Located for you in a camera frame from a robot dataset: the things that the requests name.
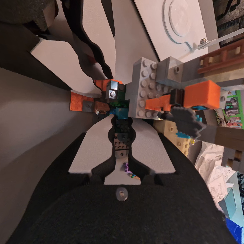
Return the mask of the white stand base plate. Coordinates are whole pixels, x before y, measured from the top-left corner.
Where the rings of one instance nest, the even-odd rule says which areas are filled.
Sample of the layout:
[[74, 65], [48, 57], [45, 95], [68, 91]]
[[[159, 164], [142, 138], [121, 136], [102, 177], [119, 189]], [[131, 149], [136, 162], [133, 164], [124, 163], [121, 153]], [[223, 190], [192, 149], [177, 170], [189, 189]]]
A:
[[134, 1], [160, 61], [182, 62], [217, 50], [219, 43], [198, 49], [200, 40], [218, 39], [212, 1]]

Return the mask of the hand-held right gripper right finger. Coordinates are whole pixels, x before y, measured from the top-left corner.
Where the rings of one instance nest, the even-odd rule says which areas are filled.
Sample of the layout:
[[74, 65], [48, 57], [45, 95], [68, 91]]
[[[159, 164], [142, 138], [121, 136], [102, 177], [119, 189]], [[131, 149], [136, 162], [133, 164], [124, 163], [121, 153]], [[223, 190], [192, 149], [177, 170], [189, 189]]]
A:
[[134, 174], [174, 173], [175, 168], [157, 133], [147, 122], [132, 118], [129, 169]]

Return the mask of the purple toy figure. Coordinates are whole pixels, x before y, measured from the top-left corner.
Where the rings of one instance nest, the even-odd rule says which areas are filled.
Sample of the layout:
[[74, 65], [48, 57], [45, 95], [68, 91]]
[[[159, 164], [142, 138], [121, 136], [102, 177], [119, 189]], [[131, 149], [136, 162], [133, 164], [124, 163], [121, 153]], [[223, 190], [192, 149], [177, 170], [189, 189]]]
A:
[[134, 178], [134, 179], [138, 179], [140, 180], [140, 178], [138, 176], [136, 176], [134, 173], [131, 172], [131, 170], [129, 169], [129, 164], [128, 163], [123, 163], [123, 167], [124, 167], [124, 172], [130, 177], [130, 178]]

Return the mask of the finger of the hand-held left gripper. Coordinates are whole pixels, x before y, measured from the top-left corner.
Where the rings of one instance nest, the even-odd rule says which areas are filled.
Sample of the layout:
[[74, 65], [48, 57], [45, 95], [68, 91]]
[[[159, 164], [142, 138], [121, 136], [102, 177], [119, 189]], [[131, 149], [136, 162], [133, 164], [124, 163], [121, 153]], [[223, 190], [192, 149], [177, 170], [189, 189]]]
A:
[[112, 66], [103, 68], [103, 63], [93, 64], [91, 48], [81, 41], [70, 29], [49, 29], [38, 33], [39, 43], [31, 54], [59, 77], [70, 91], [83, 96], [101, 96], [95, 80], [113, 79]]
[[83, 1], [82, 27], [92, 44], [94, 58], [105, 76], [112, 79], [115, 75], [115, 40], [100, 0]]

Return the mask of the toy brick cave model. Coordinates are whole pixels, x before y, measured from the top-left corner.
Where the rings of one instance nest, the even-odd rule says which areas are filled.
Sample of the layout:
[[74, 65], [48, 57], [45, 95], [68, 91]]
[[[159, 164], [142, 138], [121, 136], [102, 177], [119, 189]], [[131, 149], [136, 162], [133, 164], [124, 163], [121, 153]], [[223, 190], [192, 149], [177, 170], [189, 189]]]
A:
[[182, 63], [169, 57], [159, 63], [141, 58], [133, 66], [132, 82], [127, 84], [125, 99], [129, 100], [129, 117], [168, 120], [176, 123], [177, 130], [192, 138], [203, 139], [206, 126], [196, 120], [195, 111], [185, 108], [173, 108], [173, 112], [161, 112], [145, 109], [147, 99], [158, 98], [172, 89], [184, 89], [186, 86], [211, 80], [221, 87], [222, 92], [243, 89], [243, 66], [224, 68], [205, 74], [198, 74], [199, 58]]

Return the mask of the green zombie toy figure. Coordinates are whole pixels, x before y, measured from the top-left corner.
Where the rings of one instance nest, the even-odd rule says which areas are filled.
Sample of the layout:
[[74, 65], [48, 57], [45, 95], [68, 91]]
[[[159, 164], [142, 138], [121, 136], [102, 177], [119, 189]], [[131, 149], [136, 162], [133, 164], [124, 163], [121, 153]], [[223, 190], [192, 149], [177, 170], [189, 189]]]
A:
[[116, 108], [129, 108], [129, 101], [113, 100], [109, 102], [108, 105], [110, 108], [109, 113], [116, 114]]

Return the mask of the teal toy figure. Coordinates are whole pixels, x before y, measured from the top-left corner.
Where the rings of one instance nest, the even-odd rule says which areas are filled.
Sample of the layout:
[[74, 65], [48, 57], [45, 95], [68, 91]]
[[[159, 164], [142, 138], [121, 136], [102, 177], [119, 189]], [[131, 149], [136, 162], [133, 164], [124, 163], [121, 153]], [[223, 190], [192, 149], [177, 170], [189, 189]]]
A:
[[117, 116], [118, 120], [128, 119], [129, 108], [119, 108], [116, 107], [115, 115]]

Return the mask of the green toy box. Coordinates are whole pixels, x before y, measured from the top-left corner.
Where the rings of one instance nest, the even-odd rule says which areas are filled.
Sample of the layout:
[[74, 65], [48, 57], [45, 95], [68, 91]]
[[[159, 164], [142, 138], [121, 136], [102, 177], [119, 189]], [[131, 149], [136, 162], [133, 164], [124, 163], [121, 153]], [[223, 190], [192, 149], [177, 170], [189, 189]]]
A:
[[226, 100], [215, 114], [219, 126], [244, 129], [243, 90], [228, 91]]

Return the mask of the orange toy minifigure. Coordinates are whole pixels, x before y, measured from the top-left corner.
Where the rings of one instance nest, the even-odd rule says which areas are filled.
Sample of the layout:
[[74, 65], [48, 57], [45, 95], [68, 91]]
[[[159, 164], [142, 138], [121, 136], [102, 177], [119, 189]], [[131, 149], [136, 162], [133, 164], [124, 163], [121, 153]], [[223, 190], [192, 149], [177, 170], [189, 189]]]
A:
[[172, 89], [158, 98], [147, 99], [145, 109], [169, 114], [173, 108], [213, 110], [220, 108], [221, 87], [211, 80], [186, 86], [183, 89]]

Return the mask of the brown toy ladder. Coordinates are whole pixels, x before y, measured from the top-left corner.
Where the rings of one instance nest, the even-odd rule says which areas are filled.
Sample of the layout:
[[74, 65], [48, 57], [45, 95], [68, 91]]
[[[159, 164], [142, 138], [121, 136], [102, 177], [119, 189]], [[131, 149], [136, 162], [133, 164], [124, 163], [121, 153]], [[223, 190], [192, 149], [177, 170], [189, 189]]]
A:
[[227, 46], [199, 57], [200, 68], [198, 74], [224, 69], [239, 68], [244, 62], [244, 39], [240, 39]]

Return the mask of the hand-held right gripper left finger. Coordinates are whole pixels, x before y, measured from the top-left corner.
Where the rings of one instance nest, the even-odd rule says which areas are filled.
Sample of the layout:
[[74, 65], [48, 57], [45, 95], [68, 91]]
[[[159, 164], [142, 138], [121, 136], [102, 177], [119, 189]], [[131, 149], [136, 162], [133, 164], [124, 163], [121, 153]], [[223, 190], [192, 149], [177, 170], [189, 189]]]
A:
[[114, 115], [109, 115], [86, 132], [69, 173], [111, 174], [115, 170], [115, 122]]

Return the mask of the pile of white plastic bags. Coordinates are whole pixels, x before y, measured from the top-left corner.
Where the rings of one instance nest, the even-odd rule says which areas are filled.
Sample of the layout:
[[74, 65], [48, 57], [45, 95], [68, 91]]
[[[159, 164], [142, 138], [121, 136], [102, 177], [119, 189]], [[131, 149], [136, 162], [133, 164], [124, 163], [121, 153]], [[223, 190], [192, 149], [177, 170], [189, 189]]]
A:
[[197, 157], [195, 168], [205, 181], [216, 207], [221, 210], [219, 202], [233, 188], [234, 181], [230, 178], [236, 173], [229, 166], [222, 166], [224, 147], [208, 142], [202, 142], [201, 151]]

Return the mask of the blue bin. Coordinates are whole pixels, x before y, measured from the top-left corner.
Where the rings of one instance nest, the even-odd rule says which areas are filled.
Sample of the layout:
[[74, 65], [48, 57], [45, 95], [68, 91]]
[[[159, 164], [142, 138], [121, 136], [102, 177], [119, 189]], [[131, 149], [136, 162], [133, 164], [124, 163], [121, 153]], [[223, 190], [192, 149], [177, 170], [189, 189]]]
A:
[[230, 233], [233, 235], [234, 239], [237, 243], [243, 244], [243, 238], [244, 238], [244, 227], [239, 226], [232, 220], [226, 218], [226, 224], [227, 228], [230, 231]]

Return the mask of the grey desk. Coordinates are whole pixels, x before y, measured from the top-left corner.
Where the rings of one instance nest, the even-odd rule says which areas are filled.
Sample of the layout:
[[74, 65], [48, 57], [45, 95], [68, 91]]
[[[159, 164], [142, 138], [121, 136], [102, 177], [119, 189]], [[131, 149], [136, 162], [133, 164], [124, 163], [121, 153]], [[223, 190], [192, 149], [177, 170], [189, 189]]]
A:
[[7, 243], [236, 243], [191, 161], [158, 133], [174, 173], [136, 174], [140, 185], [105, 185], [108, 174], [69, 173], [92, 115], [62, 103], [68, 90], [2, 68], [1, 236]]

